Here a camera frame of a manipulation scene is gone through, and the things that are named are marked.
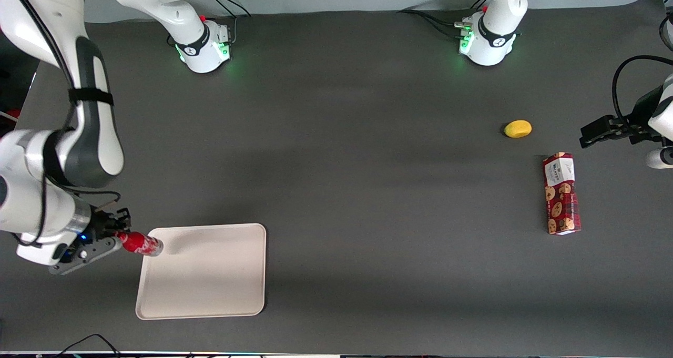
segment white tray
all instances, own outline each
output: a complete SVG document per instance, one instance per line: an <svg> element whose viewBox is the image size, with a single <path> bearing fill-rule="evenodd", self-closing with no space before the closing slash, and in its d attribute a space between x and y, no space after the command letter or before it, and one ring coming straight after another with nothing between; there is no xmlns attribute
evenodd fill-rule
<svg viewBox="0 0 673 358"><path fill-rule="evenodd" d="M158 228L157 257L142 259L142 320L250 316L264 308L267 231L261 224Z"/></svg>

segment gray table surface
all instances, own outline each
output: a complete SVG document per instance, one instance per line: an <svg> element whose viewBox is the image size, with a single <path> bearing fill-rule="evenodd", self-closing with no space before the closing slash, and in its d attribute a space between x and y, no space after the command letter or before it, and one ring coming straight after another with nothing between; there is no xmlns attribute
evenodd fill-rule
<svg viewBox="0 0 673 358"><path fill-rule="evenodd" d="M646 167L656 145L577 142L612 112L623 59L671 55L663 16L661 1L530 11L493 68L417 16L254 16L208 75L158 23L89 25L127 157L110 187L135 229L262 222L267 308L141 321L141 257L53 277L0 236L0 349L99 332L135 351L673 355L673 171ZM626 70L627 111L670 70ZM19 126L56 128L66 109L42 64ZM500 135L520 118L532 135ZM541 172L559 150L575 154L584 225L565 237L546 234Z"/></svg>

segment cookie box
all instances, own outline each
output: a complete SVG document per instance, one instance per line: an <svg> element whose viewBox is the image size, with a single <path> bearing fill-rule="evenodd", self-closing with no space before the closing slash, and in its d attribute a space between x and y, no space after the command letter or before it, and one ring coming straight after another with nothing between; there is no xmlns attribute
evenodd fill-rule
<svg viewBox="0 0 673 358"><path fill-rule="evenodd" d="M573 155L558 152L545 159L543 167L548 233L563 236L582 230L575 193Z"/></svg>

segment white robotic arm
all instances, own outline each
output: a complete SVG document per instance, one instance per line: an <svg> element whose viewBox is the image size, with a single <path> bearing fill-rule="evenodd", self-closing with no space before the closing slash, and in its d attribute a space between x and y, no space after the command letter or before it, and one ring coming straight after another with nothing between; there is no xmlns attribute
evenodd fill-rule
<svg viewBox="0 0 673 358"><path fill-rule="evenodd" d="M477 11L456 23L463 35L458 51L480 65L500 63L512 51L516 28L527 10L527 0L493 0L486 12Z"/></svg>
<svg viewBox="0 0 673 358"><path fill-rule="evenodd" d="M228 30L202 22L182 0L117 0L148 13L176 40L187 66L214 70L229 58ZM0 0L0 27L32 56L63 69L72 114L61 130L16 130L0 140L0 229L17 255L65 274L120 248L127 210L108 214L68 186L101 188L124 165L103 55L87 37L84 0Z"/></svg>

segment green led light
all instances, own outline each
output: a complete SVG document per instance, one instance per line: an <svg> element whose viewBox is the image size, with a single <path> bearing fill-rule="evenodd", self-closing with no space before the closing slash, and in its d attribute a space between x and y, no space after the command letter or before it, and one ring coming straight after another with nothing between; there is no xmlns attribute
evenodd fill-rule
<svg viewBox="0 0 673 358"><path fill-rule="evenodd" d="M474 40L474 32L470 31L465 37L462 39L463 41L461 42L461 48L459 51L462 54L467 54L470 51L470 47L472 46L472 42Z"/></svg>
<svg viewBox="0 0 673 358"><path fill-rule="evenodd" d="M175 50L177 50L178 54L180 55L180 61L182 61L184 63L185 62L185 57L182 56L182 52L180 51L180 48L178 47L177 44L175 45Z"/></svg>

